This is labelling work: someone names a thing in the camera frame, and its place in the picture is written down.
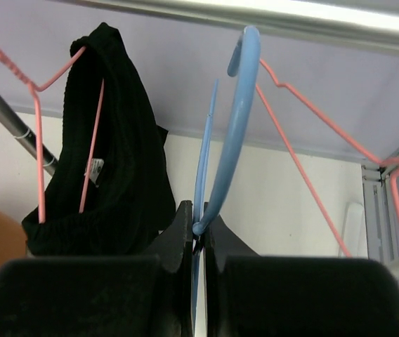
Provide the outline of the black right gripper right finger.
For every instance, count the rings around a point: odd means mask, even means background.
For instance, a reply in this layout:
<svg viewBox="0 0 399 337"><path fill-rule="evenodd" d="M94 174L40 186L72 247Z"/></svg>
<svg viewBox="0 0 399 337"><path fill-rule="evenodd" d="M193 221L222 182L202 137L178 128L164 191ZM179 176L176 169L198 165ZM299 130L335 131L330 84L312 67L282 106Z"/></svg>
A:
<svg viewBox="0 0 399 337"><path fill-rule="evenodd" d="M260 256L222 218L203 240L208 336L399 336L399 286L375 260Z"/></svg>

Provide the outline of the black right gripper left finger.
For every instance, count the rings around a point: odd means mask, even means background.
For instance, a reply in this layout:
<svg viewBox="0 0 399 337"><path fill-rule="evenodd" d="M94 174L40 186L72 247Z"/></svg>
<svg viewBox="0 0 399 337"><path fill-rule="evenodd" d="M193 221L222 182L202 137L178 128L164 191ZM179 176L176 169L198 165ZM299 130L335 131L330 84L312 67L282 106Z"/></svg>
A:
<svg viewBox="0 0 399 337"><path fill-rule="evenodd" d="M15 259L0 268L0 336L191 336L192 204L144 252Z"/></svg>

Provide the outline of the blue hanger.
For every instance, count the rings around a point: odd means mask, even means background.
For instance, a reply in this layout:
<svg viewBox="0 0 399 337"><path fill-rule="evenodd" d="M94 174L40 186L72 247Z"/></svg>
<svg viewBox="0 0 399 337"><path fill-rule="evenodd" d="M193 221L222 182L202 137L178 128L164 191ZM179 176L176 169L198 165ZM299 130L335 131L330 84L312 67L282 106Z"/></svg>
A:
<svg viewBox="0 0 399 337"><path fill-rule="evenodd" d="M197 307L199 275L204 275L206 335L219 336L225 323L227 299L222 274L231 256L254 257L256 252L246 245L224 223L219 213L228 195L247 130L259 70L261 42L254 26L243 29L228 65L228 76L237 77L228 130L209 201L204 200L209 160L211 131L216 93L211 96L209 113L202 138L195 195L192 233L195 247L192 258L192 308Z"/></svg>

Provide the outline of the black shorts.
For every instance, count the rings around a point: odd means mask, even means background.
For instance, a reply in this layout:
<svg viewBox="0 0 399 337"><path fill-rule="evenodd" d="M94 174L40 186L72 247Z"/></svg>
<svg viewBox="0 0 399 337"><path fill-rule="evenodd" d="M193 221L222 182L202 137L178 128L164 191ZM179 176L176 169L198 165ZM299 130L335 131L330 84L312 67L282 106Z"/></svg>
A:
<svg viewBox="0 0 399 337"><path fill-rule="evenodd" d="M164 141L119 30L74 41L63 147L46 191L46 220L22 221L34 256L121 256L144 250L174 218Z"/></svg>

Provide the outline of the pink hanger of black shorts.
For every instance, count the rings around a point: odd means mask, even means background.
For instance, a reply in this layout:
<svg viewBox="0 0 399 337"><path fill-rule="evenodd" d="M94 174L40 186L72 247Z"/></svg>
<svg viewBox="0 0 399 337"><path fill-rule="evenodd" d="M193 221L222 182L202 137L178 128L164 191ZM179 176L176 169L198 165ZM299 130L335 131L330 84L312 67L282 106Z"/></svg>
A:
<svg viewBox="0 0 399 337"><path fill-rule="evenodd" d="M46 200L44 193L44 145L42 140L42 122L41 122L41 102L38 93L45 91L51 85L53 85L61 76L68 71L73 64L82 56L85 52L86 47L81 47L74 56L71 57L70 61L65 64L56 74L50 78L46 83L38 86L35 84L25 73L0 49L0 62L2 62L7 68L19 79L22 83L27 85L28 90L34 100L34 110L36 114L36 140L35 145L37 146L37 180L38 180L38 210L39 210L39 222L46 222ZM89 185L89 177L91 173L91 165L93 161L93 151L96 143L96 136L98 131L98 124L100 120L100 113L103 104L105 81L102 79L100 93L98 98L98 106L96 110L96 118L93 127L93 133L91 138L91 146L89 150L89 156L86 163L86 173L84 174L84 184L81 192L81 200L79 205L79 213L84 212L84 206L86 203L86 194Z"/></svg>

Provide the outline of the metal clothes rack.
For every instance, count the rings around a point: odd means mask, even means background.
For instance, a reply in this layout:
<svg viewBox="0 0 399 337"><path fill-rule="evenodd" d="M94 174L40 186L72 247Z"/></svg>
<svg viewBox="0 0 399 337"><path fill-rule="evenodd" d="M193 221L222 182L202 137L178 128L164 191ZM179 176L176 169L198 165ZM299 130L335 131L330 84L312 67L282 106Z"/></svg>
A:
<svg viewBox="0 0 399 337"><path fill-rule="evenodd" d="M263 31L281 37L318 41L324 44L348 45L351 48L374 50L378 53L393 53L399 55L399 14L374 12L367 9L331 6L328 4L306 3L298 1L268 2L268 7L257 7L252 1L59 1L77 6L85 6L111 11L136 13L158 18L171 18L183 22L193 21L205 25L218 26L254 26L260 33ZM314 115L322 120L333 132L347 142L364 158L379 167L393 167L392 180L399 177L399 157L380 159L352 136L334 123L324 112L302 95L287 82L280 82L273 69L265 60L259 58L259 64L269 73L273 83L278 88L287 89L301 101ZM256 83L255 91L262 100L270 115L284 145L287 147L294 163L307 184L316 204L336 239L339 248L346 256L351 256L340 234L329 217L329 214L319 198L309 177L300 164L296 153L288 141L272 107L268 103L260 86ZM34 157L37 158L36 134L29 127L23 126L21 134L21 119L0 95L0 122L9 130L17 141ZM46 159L44 146L44 170L53 174L57 160L52 154L50 161Z"/></svg>

